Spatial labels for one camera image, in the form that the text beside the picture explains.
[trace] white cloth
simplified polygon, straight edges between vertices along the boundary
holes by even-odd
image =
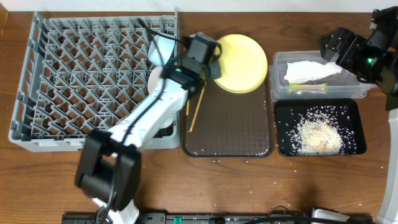
[[[289,84],[302,84],[308,81],[315,81],[329,75],[340,73],[342,68],[335,62],[328,62],[322,65],[318,62],[294,62],[287,64],[287,73],[284,77]]]

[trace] round plate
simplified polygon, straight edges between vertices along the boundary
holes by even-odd
[[[218,59],[221,78],[215,82],[232,93],[249,93],[263,83],[267,76],[268,61],[262,47],[250,37],[231,34],[218,42],[222,47]]]

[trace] wooden tabletop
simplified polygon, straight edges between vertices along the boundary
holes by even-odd
[[[140,15],[159,13],[139,13]],[[49,17],[136,16],[124,12],[45,12]],[[79,152],[31,153],[9,142],[11,114],[32,12],[10,12],[0,35],[0,223],[60,223],[64,212],[97,208],[73,184]],[[181,13],[185,35],[245,34],[272,61],[276,52],[317,50],[319,35],[343,26],[370,34],[371,14]],[[196,159],[180,148],[143,155],[140,209],[181,213],[267,213],[276,205],[296,212],[313,205],[375,217],[386,186],[390,151],[386,97],[377,88],[357,100],[368,150],[363,155],[263,159]]]

